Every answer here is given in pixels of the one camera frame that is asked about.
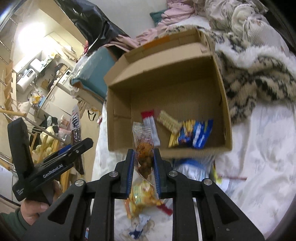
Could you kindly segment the operator left hand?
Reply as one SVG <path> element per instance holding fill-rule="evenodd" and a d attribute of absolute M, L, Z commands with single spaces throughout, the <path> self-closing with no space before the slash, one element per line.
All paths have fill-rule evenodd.
<path fill-rule="evenodd" d="M 62 194 L 61 186 L 56 180 L 53 181 L 53 190 L 53 202 L 55 202 Z M 21 204 L 20 211 L 24 221 L 28 225 L 33 225 L 39 218 L 39 215 L 45 212 L 48 208 L 49 205 L 46 203 L 25 199 Z"/>

